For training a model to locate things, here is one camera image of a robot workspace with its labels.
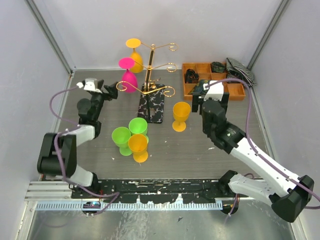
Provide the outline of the pink plastic goblet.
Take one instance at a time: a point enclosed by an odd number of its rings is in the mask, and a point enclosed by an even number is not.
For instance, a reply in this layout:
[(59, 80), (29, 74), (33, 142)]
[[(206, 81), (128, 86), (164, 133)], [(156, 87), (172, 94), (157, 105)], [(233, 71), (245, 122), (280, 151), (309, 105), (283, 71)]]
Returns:
[(126, 93), (133, 93), (138, 87), (137, 77), (130, 71), (135, 65), (135, 61), (131, 57), (124, 57), (119, 62), (120, 68), (125, 69), (125, 73), (122, 75), (122, 88)]

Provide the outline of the green goblet front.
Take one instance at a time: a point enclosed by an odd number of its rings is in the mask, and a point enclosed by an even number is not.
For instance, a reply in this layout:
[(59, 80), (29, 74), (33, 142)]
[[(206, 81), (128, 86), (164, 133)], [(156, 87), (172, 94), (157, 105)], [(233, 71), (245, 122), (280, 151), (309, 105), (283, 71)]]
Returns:
[(127, 157), (132, 154), (132, 151), (128, 145), (131, 136), (130, 130), (124, 126), (117, 127), (111, 134), (112, 141), (117, 147), (119, 147), (119, 152), (122, 156)]

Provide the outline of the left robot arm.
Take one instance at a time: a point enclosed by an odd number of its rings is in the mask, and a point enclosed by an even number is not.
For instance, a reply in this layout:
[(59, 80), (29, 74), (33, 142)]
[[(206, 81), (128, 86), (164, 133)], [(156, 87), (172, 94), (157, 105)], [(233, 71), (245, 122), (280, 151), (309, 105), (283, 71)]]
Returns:
[(118, 89), (116, 83), (105, 85), (104, 80), (96, 78), (86, 78), (70, 87), (69, 91), (77, 89), (88, 92), (91, 98), (82, 98), (77, 102), (79, 120), (73, 123), (74, 129), (44, 135), (36, 168), (39, 174), (60, 177), (81, 188), (88, 198), (95, 198), (101, 190), (97, 174), (78, 164), (77, 148), (100, 135), (101, 110), (106, 101), (118, 98)]

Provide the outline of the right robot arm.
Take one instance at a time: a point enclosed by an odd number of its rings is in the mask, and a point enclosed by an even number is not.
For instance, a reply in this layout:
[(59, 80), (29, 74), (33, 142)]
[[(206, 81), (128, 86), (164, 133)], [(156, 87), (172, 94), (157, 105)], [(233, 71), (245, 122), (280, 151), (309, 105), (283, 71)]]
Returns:
[(263, 181), (254, 180), (228, 170), (219, 180), (220, 193), (246, 195), (270, 206), (275, 214), (293, 223), (310, 202), (314, 180), (308, 175), (298, 176), (286, 169), (249, 139), (246, 132), (226, 118), (229, 95), (220, 100), (195, 94), (192, 111), (202, 117), (202, 131), (213, 144), (245, 163)]

